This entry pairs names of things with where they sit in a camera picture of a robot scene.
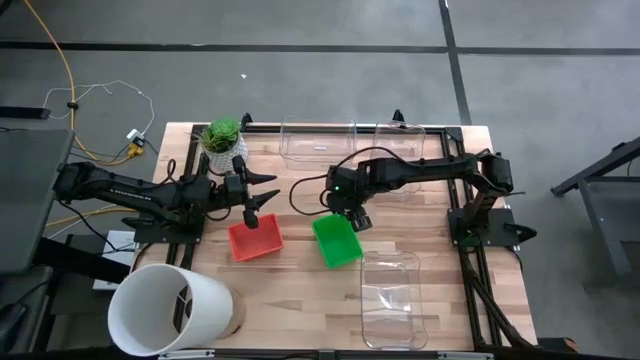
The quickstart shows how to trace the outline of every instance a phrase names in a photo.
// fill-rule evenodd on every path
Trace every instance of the transparent storage bin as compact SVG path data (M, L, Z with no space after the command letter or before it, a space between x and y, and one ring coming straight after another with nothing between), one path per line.
M280 128L280 156L288 169L327 170L356 151L356 124L309 126L304 123L319 121L300 120L287 116ZM352 165L347 161L344 166Z
M417 350L427 344L420 259L408 251L370 251L361 268L362 337L373 349Z
M387 148L407 161L420 160L424 148L425 131L422 126L401 121L384 121L376 124L373 146ZM371 158L391 157L384 150L373 150ZM413 194L420 190L420 183L407 184L393 194Z

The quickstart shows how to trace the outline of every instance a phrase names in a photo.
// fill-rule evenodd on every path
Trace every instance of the wooden table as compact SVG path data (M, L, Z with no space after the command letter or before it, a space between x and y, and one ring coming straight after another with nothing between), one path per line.
M176 174L182 174L193 125L167 124L154 181L165 178L167 162L172 158L177 161ZM491 148L487 127L462 129L467 152ZM278 176L278 180L253 186L251 191L257 194L282 190L263 207L261 214L277 214L285 246L278 253L236 263L231 258L226 228L242 221L243 208L234 208L222 222L206 224L192 270L222 280L237 290L247 305L241 330L215 341L211 347L368 349L362 340L359 262L328 269L311 230L311 221L316 217L299 215L289 206L291 185L321 172L287 169L278 152L279 134L243 136L249 148L248 167L256 173ZM358 148L371 146L371 140L371 136L359 135ZM440 158L441 154L439 139L427 135L424 157ZM364 154L355 161L368 156ZM323 180L298 186L294 202L306 211L320 210L318 194L323 186ZM365 207L374 227L358 234L363 251L406 250L416 253L421 260L422 313L429 337L424 350L471 350L460 260L451 246L446 226L446 211L450 207L446 182L422 183L421 190L405 202L398 202L394 194L376 195ZM140 264L164 263L166 253L167 245L156 244ZM517 259L501 248L488 248L486 253L497 304L522 336L536 343ZM482 302L479 299L477 302L483 335L490 339L486 312Z

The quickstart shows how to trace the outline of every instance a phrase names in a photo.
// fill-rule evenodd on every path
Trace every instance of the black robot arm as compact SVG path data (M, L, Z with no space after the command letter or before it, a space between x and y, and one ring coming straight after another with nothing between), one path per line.
M168 164L167 178L158 184L118 175L89 162L63 164L58 169L54 191L58 200L67 203L100 199L138 210L150 215L151 221L178 231L192 228L203 213L244 205L245 223L255 228L258 221L254 212L280 190L252 197L248 185L271 181L276 176L252 173L241 156L233 159L233 165L234 173L225 174L223 183L217 185L206 174L174 179L174 160Z
M513 191L509 160L484 150L443 159L404 161L400 157L377 158L358 163L357 169L332 166L327 173L327 205L343 214L355 231L372 226L363 204L375 194L400 189L409 183L461 179L478 189L465 205L465 221L482 221L496 199Z

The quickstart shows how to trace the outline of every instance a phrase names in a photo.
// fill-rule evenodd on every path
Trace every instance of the gray concrete floor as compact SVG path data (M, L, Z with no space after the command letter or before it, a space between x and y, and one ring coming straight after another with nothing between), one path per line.
M445 46L437 0L33 0L60 41L249 45ZM640 47L633 0L449 0L459 46ZM46 41L20 1L0 18L0 39ZM67 51L77 84L121 79L154 100L149 139L160 145L170 121L208 121L251 112L256 121L286 115L320 121L388 119L460 124L447 54L143 53ZM0 50L0 103L40 106L49 88L68 86L58 55ZM460 56L474 125L490 127L494 147L511 160L509 199L520 223L539 231L522 250L535 328L541 337L573 338L581 352L640 357L640 292L587 293L584 281L608 271L602 245L577 193L548 189L612 146L640 134L637 56ZM149 112L146 100L114 86L83 99L77 131L87 146L114 153ZM50 99L55 115L67 98ZM67 120L2 126L57 128ZM155 158L117 168L149 179ZM640 164L632 174L640 175ZM102 206L88 201L80 210ZM67 216L54 208L51 218ZM101 231L125 229L118 215L92 220ZM74 233L87 233L81 226ZM100 343L84 328L104 327L90 314L65 327L65 347Z

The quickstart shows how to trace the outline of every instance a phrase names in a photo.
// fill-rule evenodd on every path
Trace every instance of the green plastic basket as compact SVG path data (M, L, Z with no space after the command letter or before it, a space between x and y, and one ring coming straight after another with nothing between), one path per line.
M344 216L325 216L312 222L311 227L329 268L346 265L362 257L360 241Z

